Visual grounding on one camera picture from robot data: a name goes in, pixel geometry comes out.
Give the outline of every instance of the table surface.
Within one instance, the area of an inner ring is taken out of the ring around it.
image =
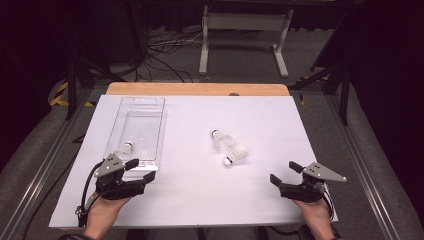
[[[211,96],[211,92],[222,86],[226,87],[221,94]],[[281,198],[278,188],[269,181],[273,173],[283,182],[299,184],[302,177],[289,169],[288,162],[307,166],[316,161],[293,98],[284,91],[280,96],[259,96],[270,88],[275,88],[276,92],[286,89],[283,85],[242,84],[237,85],[238,89],[229,86],[196,83],[110,85],[108,95],[99,101],[49,226],[77,226],[74,210],[80,204],[85,180],[94,164],[103,157],[121,99],[128,96],[109,94],[128,91],[129,95],[161,96],[165,89],[170,90],[170,95],[163,94],[167,119],[159,171],[145,193],[133,198],[122,209],[115,227],[303,222],[300,210],[291,200]],[[174,94],[177,88],[186,88],[190,96],[181,96],[184,91],[178,91],[180,96],[177,96]],[[250,96],[222,96],[233,90],[249,92]],[[209,93],[208,96],[200,96],[203,92]],[[233,166],[225,166],[226,154],[213,148],[210,130],[214,128],[244,144],[249,156]],[[133,177],[144,175],[138,174],[131,173]],[[92,179],[89,192],[94,191],[94,183]]]
[[[121,83],[110,84],[108,95],[290,96],[283,84],[243,83]]]

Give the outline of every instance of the hand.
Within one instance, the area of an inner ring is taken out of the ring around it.
[[[118,217],[121,208],[131,198],[124,198],[120,200],[106,200],[98,197],[91,205],[88,212],[87,227],[84,234],[93,239],[102,239],[102,237],[109,231]]]
[[[323,198],[314,203],[297,200],[293,202],[302,210],[303,218],[316,240],[334,239],[330,225],[330,209]]]

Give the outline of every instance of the white stand leg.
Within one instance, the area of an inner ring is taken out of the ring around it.
[[[202,55],[200,56],[200,67],[199,74],[206,75],[208,70],[208,54],[209,54],[209,43],[206,43],[206,47],[202,47]]]
[[[277,60],[277,65],[278,65],[278,69],[280,70],[281,77],[288,78],[289,72],[287,71],[286,63],[284,62],[281,51],[277,50],[277,44],[273,44],[272,48],[274,49],[274,56],[275,56],[275,60]]]
[[[202,54],[200,55],[200,66],[199,74],[206,75],[208,70],[208,54],[209,54],[209,43],[208,43],[208,6],[203,7],[203,42],[202,42]]]
[[[281,28],[280,41],[277,44],[273,44],[272,48],[274,50],[275,60],[277,60],[278,69],[280,70],[280,75],[283,78],[289,77],[289,73],[287,71],[286,64],[284,63],[283,55],[281,54],[281,50],[283,49],[283,44],[287,36],[287,31],[289,30],[291,17],[293,14],[293,10],[289,10],[286,15],[286,20]]]

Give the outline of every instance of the gray carpet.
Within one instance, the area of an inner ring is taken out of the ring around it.
[[[234,83],[282,83],[291,85],[302,76],[310,76],[310,66],[322,49],[331,31],[290,31],[283,48],[283,57],[289,71],[289,78],[279,76],[277,65],[270,46],[276,34],[260,33],[248,39],[235,33],[217,33],[210,40],[208,73],[198,75],[201,45],[193,42],[172,54],[160,54],[157,57],[171,65],[176,70],[190,73],[197,82],[234,82]],[[150,65],[167,69],[154,59],[146,60]],[[145,66],[139,68],[140,81],[178,81],[172,71],[160,71]],[[187,74],[181,73],[185,81],[191,81]],[[135,74],[124,76],[134,80]],[[97,101],[106,92],[108,80],[99,80],[90,92],[90,101]],[[304,104],[300,103],[296,92],[294,95],[303,124],[310,139],[318,161],[327,167],[347,176],[346,183],[331,183],[330,191],[339,217],[334,223],[344,239],[387,239],[381,230],[381,225],[364,191],[351,151],[346,144],[339,128],[337,118],[331,113],[328,96],[320,94],[305,94]],[[83,107],[75,123],[67,134],[63,147],[59,150],[55,165],[49,172],[49,177],[37,196],[37,201],[30,214],[46,195],[47,189],[58,179],[59,174],[71,161],[77,152],[79,144],[73,140],[85,133],[90,123],[95,107]],[[52,111],[32,131],[25,142],[10,159],[8,165],[0,174],[0,213],[1,232],[24,196],[31,181],[36,176],[39,166],[49,154],[49,149],[55,143],[61,126],[65,124],[67,108],[53,106]],[[364,116],[354,89],[351,89],[348,107],[348,130],[358,146],[369,174],[374,180],[388,215],[395,226],[398,236],[392,239],[424,239],[423,229],[408,197],[397,181],[393,170],[381,150],[366,117]],[[26,239],[56,239],[65,231],[48,227],[50,216],[56,206],[61,188],[66,181],[66,174],[61,178],[56,188],[50,193],[42,207],[38,210],[29,228]],[[69,211],[75,211],[76,206],[69,206]],[[21,239],[25,224],[18,229],[16,238]],[[281,230],[295,230],[298,226],[277,226]],[[283,237],[268,230],[270,239],[297,239]],[[113,229],[104,239],[125,239],[125,229]]]

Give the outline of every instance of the clear plastic container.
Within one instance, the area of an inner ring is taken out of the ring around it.
[[[131,171],[159,170],[165,122],[165,98],[122,98],[104,157],[115,153],[124,162],[138,158]]]

